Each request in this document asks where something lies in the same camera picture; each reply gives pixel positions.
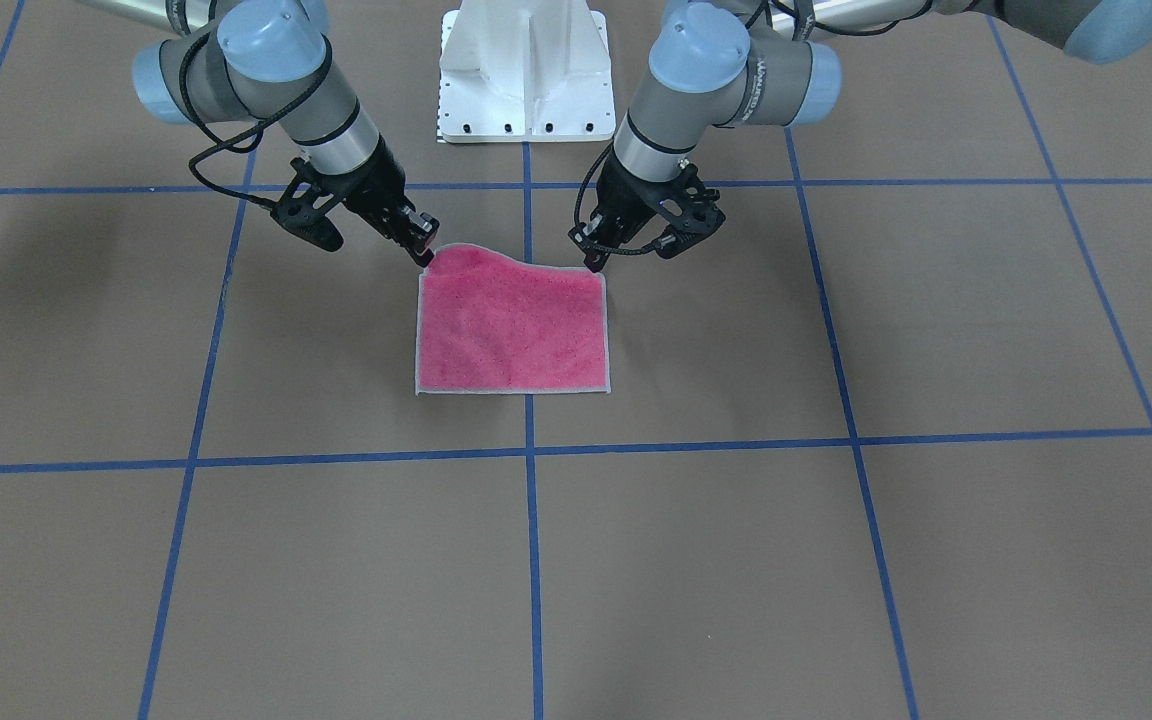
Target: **black cable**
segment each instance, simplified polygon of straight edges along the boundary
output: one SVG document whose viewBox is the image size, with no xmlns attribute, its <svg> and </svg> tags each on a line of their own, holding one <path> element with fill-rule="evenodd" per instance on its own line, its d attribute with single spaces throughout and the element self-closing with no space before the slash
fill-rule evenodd
<svg viewBox="0 0 1152 720">
<path fill-rule="evenodd" d="M 761 15 L 764 18 L 767 18 L 767 24 L 768 26 L 771 26 L 772 24 L 771 0 L 763 0 L 761 3 L 758 5 L 758 8 L 755 8 L 755 12 L 749 15 L 749 20 L 745 20 L 745 29 L 755 26 L 755 23 L 758 22 L 759 15 Z"/>
<path fill-rule="evenodd" d="M 598 159 L 594 159 L 594 164 L 590 165 L 589 173 L 585 173 L 585 179 L 579 182 L 579 190 L 576 191 L 576 209 L 573 211 L 573 227 L 579 225 L 579 205 L 581 200 L 585 199 L 585 190 L 589 188 L 589 181 L 594 179 L 594 173 L 598 172 L 599 165 L 602 165 L 602 160 L 607 160 L 607 156 L 612 154 L 612 142 L 607 143 L 607 147 L 604 147 L 602 152 L 599 152 Z"/>
<path fill-rule="evenodd" d="M 215 143 L 215 145 L 212 145 L 211 147 L 202 152 L 198 152 L 197 156 L 194 156 L 194 158 L 189 159 L 189 173 L 194 174 L 194 177 L 197 179 L 198 182 L 203 183 L 206 188 L 209 188 L 209 190 L 220 192 L 221 195 L 225 196 L 236 197 L 236 199 L 238 200 L 251 202 L 252 204 L 260 205 L 262 209 L 272 210 L 278 204 L 273 200 L 266 199 L 266 197 L 260 197 L 248 192 L 238 192 L 229 190 L 228 187 L 223 187 L 214 182 L 211 182 L 210 179 L 206 179 L 204 174 L 202 174 L 200 169 L 198 169 L 198 164 L 206 160 L 207 158 L 211 158 L 212 156 L 218 154 L 218 152 L 228 151 L 228 152 L 238 152 L 238 154 L 244 154 L 244 152 L 251 152 L 252 150 L 256 150 L 256 147 L 260 145 L 262 138 L 264 138 L 266 129 L 268 129 L 275 122 L 279 122 L 279 120 L 287 118 L 287 115 L 291 113 L 294 109 L 300 108 L 301 104 L 310 99 L 310 96 L 314 94 L 314 92 L 319 90 L 320 86 L 323 86 L 323 82 L 326 78 L 328 78 L 328 74 L 332 73 L 332 41 L 329 41 L 328 38 L 326 38 L 326 36 L 323 37 L 324 45 L 326 46 L 326 53 L 323 59 L 323 65 L 319 65 L 319 69 L 314 70 L 314 82 L 311 82 L 310 86 L 305 88 L 305 91 L 296 96 L 296 99 L 293 99 L 281 109 L 276 111 L 276 113 L 270 115 L 270 118 L 259 120 L 259 122 L 257 122 L 250 128 L 247 128 L 245 131 L 238 132 L 238 135 L 230 137 L 228 141 L 221 141 L 221 138 L 215 136 L 214 132 L 210 131 L 206 124 L 202 122 L 202 119 L 198 118 L 197 109 L 194 108 L 194 103 L 189 100 L 189 90 L 185 82 L 185 74 L 188 73 L 189 65 L 194 61 L 195 56 L 198 54 L 198 51 L 202 50 L 202 46 L 206 44 L 209 37 L 210 33 L 202 33 L 202 37 L 198 38 L 198 40 L 194 41 L 191 46 L 189 46 L 189 50 L 185 52 L 184 59 L 180 61 L 180 75 L 179 75 L 180 100 L 184 103 L 185 116 L 189 118 L 189 120 L 191 120 L 194 124 L 198 126 L 198 129 L 200 129 L 204 132 L 204 135 L 210 137 L 210 139 Z M 250 137 L 255 137 L 255 141 L 251 142 L 251 145 L 248 145 L 245 147 L 238 147 L 240 142 L 247 141 L 247 138 Z"/>
<path fill-rule="evenodd" d="M 200 36 L 198 36 L 198 40 L 192 41 L 192 44 L 189 45 L 188 50 L 184 51 L 184 58 L 180 59 L 180 73 L 177 73 L 177 85 L 180 88 L 180 101 L 184 103 L 184 114 L 185 118 L 189 119 L 189 122 L 192 122 L 198 129 L 200 129 L 202 135 L 206 135 L 210 141 L 214 143 L 221 143 L 223 141 L 220 141 L 220 138 L 215 136 L 215 134 L 212 132 L 211 129 L 206 127 L 206 124 L 202 122 L 200 119 L 198 119 L 198 111 L 194 108 L 194 101 L 189 99 L 189 83 L 187 77 L 187 74 L 189 73 L 189 65 L 194 63 L 194 59 L 196 59 L 198 53 L 200 53 L 202 47 L 204 47 L 204 45 L 207 44 L 210 37 L 211 33 L 206 32 L 202 33 Z M 247 154 L 247 152 L 251 152 L 252 150 L 256 150 L 257 145 L 260 145 L 262 138 L 264 137 L 257 136 L 255 141 L 252 141 L 251 145 L 248 145 L 247 147 L 234 147 L 234 150 L 230 150 L 230 152 L 238 152 L 238 154 Z"/>
<path fill-rule="evenodd" d="M 797 9 L 790 8 L 790 6 L 783 3 L 782 0 L 771 0 L 771 3 L 773 8 L 776 8 L 778 10 L 785 13 L 786 15 L 790 15 L 790 17 L 795 20 L 795 23 L 799 22 L 799 13 L 797 12 Z M 823 31 L 826 31 L 831 35 L 841 35 L 843 37 L 874 37 L 877 35 L 890 32 L 893 28 L 899 26 L 899 24 L 905 22 L 905 20 L 922 18 L 923 15 L 932 10 L 932 6 L 934 3 L 937 3 L 937 1 L 927 0 L 925 1 L 925 3 L 923 3 L 922 8 L 919 8 L 918 12 L 916 12 L 915 14 L 908 15 L 908 17 L 903 17 L 900 20 L 893 20 L 890 23 L 884 24 L 884 26 L 874 29 L 843 29 L 838 26 L 827 26 L 827 24 L 824 23 L 817 23 L 814 24 L 814 26 L 818 26 L 823 29 Z"/>
<path fill-rule="evenodd" d="M 607 156 L 612 154 L 612 146 L 613 146 L 612 142 L 607 143 L 607 147 L 604 147 L 602 152 L 599 152 L 598 158 L 594 159 L 594 164 L 590 165 L 589 173 L 585 173 L 585 179 L 583 179 L 579 182 L 579 190 L 576 191 L 576 209 L 573 210 L 573 227 L 579 227 L 581 225 L 583 225 L 579 220 L 581 202 L 585 199 L 585 190 L 589 189 L 589 181 L 591 181 L 591 179 L 594 177 L 594 173 L 598 172 L 599 165 L 602 165 L 602 161 L 607 160 Z M 646 255 L 649 252 L 654 252 L 657 250 L 662 249 L 664 245 L 662 242 L 660 241 L 662 241 L 668 236 L 669 236 L 669 228 L 666 228 L 664 229 L 662 233 L 658 234 L 655 240 L 646 243 L 646 245 L 644 247 L 631 247 L 631 249 L 626 250 L 622 247 L 599 245 L 599 243 L 589 241 L 585 242 L 584 245 L 581 245 L 581 250 L 594 250 L 598 252 L 604 252 L 606 255 Z"/>
</svg>

